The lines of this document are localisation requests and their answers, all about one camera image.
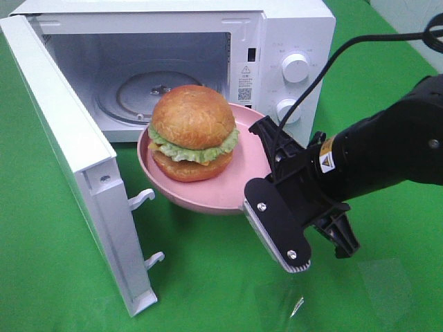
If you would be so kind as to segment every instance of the microwave control knob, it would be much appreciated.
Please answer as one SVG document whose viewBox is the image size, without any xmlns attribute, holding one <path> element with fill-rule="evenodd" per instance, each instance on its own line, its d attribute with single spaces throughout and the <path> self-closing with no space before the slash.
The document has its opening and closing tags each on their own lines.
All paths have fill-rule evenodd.
<svg viewBox="0 0 443 332">
<path fill-rule="evenodd" d="M 302 53 L 293 53 L 283 60 L 282 70 L 286 81 L 301 82 L 309 75 L 309 60 Z"/>
<path fill-rule="evenodd" d="M 288 112 L 288 110 L 291 108 L 292 105 L 295 104 L 294 99 L 284 99 L 281 102 L 277 104 L 277 118 L 279 121 L 283 120 L 284 116 Z M 300 116 L 302 115 L 302 111 L 300 106 L 296 108 L 296 110 L 291 114 L 288 121 L 286 123 L 294 123 L 298 119 L 300 119 Z"/>
</svg>

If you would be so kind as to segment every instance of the green tablecloth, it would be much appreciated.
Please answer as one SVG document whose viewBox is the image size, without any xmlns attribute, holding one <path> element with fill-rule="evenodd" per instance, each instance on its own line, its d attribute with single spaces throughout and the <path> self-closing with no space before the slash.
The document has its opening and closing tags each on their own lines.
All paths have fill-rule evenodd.
<svg viewBox="0 0 443 332">
<path fill-rule="evenodd" d="M 326 3 L 332 50 L 392 32 L 363 0 Z M 244 216 L 190 212 L 157 194 L 134 218 L 144 255 L 166 256 L 150 270 L 159 302 L 130 318 L 3 36 L 0 73 L 0 331 L 443 331 L 443 191 L 409 182 L 348 202 L 361 242 L 351 259 L 308 229 L 312 265 L 297 275 Z M 406 43 L 354 46 L 325 78 L 314 131 L 335 134 L 429 74 Z M 150 187 L 135 144 L 114 148 L 128 196 Z"/>
</svg>

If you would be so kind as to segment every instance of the open microwave door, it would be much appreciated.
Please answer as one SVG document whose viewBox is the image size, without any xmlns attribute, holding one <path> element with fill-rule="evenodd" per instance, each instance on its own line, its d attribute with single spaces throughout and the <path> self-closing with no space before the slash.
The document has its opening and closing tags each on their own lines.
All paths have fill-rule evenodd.
<svg viewBox="0 0 443 332">
<path fill-rule="evenodd" d="M 132 210 L 152 190 L 128 200 L 116 153 L 24 16 L 0 26 L 28 87 L 36 112 L 89 229 L 106 259 L 131 316 L 157 301 L 138 241 Z"/>
</svg>

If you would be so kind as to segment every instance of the plate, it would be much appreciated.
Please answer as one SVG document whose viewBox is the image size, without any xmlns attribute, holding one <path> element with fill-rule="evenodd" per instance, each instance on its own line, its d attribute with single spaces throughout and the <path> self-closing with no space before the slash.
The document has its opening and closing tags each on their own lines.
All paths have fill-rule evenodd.
<svg viewBox="0 0 443 332">
<path fill-rule="evenodd" d="M 239 142 L 227 168 L 209 180 L 183 183 L 168 178 L 147 148 L 150 143 L 147 128 L 140 135 L 137 154 L 141 167 L 152 185 L 171 202 L 206 214 L 239 214 L 242 213 L 246 183 L 252 178 L 263 178 L 271 171 L 260 138 L 248 131 L 263 115 L 236 104 L 230 107 L 240 131 Z"/>
</svg>

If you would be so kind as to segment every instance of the top bun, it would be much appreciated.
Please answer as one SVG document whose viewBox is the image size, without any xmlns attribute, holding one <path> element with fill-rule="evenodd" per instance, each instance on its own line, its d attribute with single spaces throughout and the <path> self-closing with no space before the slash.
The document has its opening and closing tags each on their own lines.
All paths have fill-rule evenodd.
<svg viewBox="0 0 443 332">
<path fill-rule="evenodd" d="M 198 85 L 183 85 L 166 93 L 154 107 L 151 123 L 164 139 L 193 150 L 221 145 L 235 128 L 226 99 Z"/>
</svg>

